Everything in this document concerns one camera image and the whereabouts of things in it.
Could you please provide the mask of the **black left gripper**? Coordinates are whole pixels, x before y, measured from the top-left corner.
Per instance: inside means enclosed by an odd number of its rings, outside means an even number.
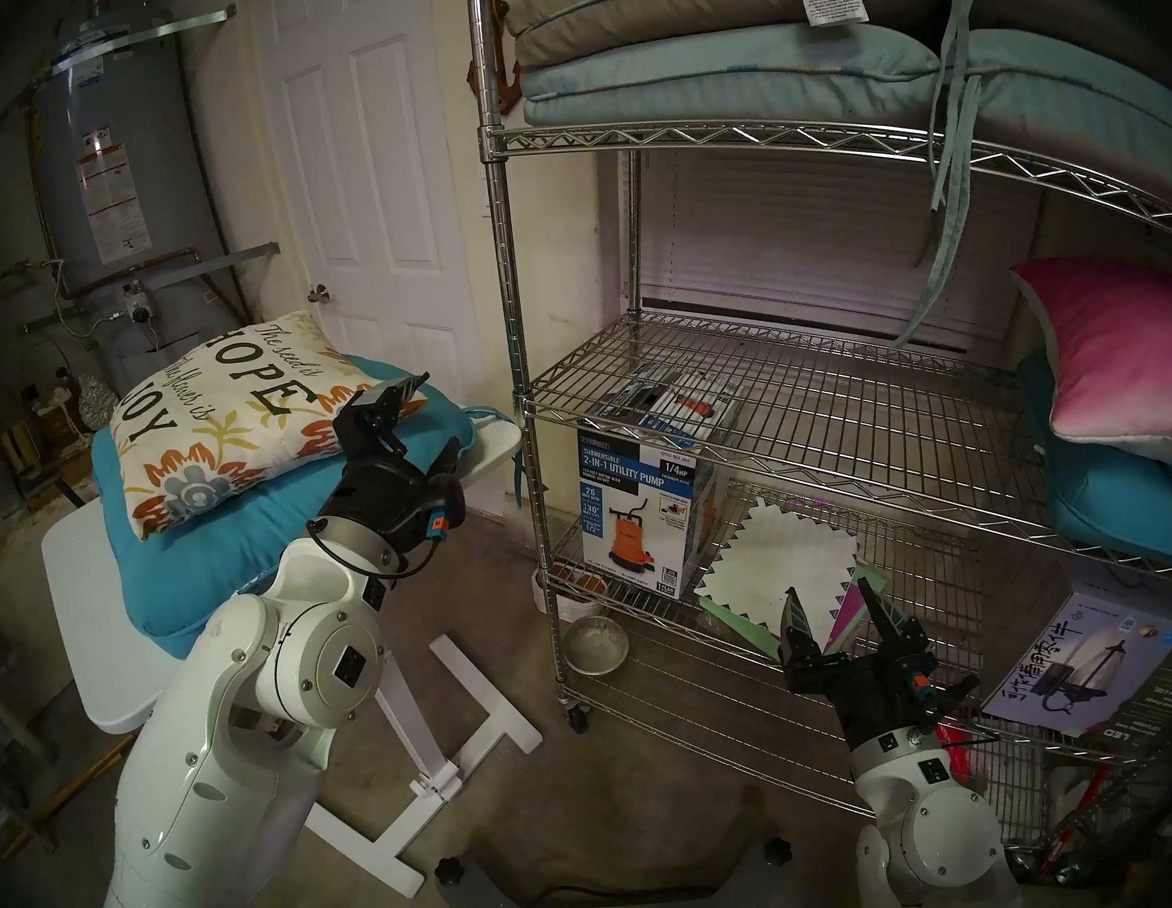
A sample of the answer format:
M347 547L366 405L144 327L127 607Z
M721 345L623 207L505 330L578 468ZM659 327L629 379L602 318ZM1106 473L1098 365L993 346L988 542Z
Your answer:
M339 485L313 521L314 542L345 565L345 558L325 546L323 532L335 523L355 523L391 548L400 574L424 571L447 532L465 521L457 476L461 450L459 437L452 436L425 472L383 450L348 457Z

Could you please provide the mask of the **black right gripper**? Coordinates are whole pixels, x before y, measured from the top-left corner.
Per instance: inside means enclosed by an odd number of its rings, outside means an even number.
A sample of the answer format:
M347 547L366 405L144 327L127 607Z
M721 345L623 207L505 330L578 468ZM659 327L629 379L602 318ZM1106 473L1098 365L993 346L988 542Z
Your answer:
M785 590L779 633L788 690L827 699L853 753L902 728L934 728L939 709L929 680L936 656L922 622L891 605L870 580L858 580L857 587L879 637L875 649L860 657L822 651L795 587Z

